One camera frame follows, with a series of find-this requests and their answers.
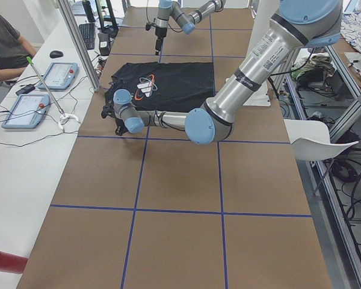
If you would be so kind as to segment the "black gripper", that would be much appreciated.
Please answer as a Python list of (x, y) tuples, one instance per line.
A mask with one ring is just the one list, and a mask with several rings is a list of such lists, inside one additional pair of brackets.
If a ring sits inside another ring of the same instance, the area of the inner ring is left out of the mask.
[(113, 105), (110, 105), (110, 104), (104, 105), (102, 112), (101, 112), (101, 117), (103, 119), (106, 119), (107, 117), (111, 117), (114, 120), (114, 122), (116, 124), (115, 134), (124, 134), (128, 131), (128, 129), (125, 126), (124, 121), (122, 121), (122, 119), (119, 119), (118, 117), (116, 117), (116, 115), (114, 113)]
[(167, 28), (156, 27), (155, 35), (157, 36), (157, 40), (155, 43), (155, 54), (159, 55), (162, 50), (164, 39), (167, 36)]

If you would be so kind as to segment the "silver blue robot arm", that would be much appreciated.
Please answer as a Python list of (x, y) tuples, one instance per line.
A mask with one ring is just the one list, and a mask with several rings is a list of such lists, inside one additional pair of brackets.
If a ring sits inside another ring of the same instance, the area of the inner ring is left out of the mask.
[(175, 1), (160, 1), (158, 6), (157, 17), (154, 18), (153, 26), (157, 40), (155, 43), (155, 55), (159, 55), (162, 49), (164, 38), (167, 36), (169, 18), (172, 17), (178, 24), (181, 31), (190, 34), (195, 25), (200, 23), (210, 14), (219, 12), (224, 8), (226, 1), (212, 0), (206, 2), (203, 6), (186, 14), (182, 11), (180, 5)]
[(206, 145), (230, 136), (235, 114), (276, 68), (298, 48), (339, 40), (341, 1), (280, 1), (253, 31), (244, 61), (217, 92), (211, 63), (128, 63), (112, 77), (101, 116), (112, 117), (116, 133), (157, 126), (186, 133)]

